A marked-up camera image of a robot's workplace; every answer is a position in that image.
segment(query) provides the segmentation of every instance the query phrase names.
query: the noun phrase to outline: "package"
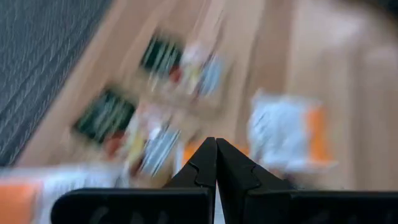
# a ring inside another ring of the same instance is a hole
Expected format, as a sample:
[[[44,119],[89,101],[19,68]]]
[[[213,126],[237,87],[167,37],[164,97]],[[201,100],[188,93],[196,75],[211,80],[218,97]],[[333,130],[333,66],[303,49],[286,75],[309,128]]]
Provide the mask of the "package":
[[[53,164],[106,161],[125,164],[136,187],[161,187],[174,171],[174,154],[195,129],[185,115],[145,98],[131,100],[121,90],[105,88],[65,133],[64,149]]]
[[[262,91],[252,99],[250,157],[267,169],[320,172],[335,165],[325,131],[325,114],[319,101]]]
[[[131,86],[155,100],[180,106],[201,116],[218,112],[227,86],[231,60],[216,45],[185,43],[157,29],[141,58]]]
[[[85,187],[129,187],[122,164],[74,164],[0,170],[0,223],[50,224],[50,212],[63,194]]]

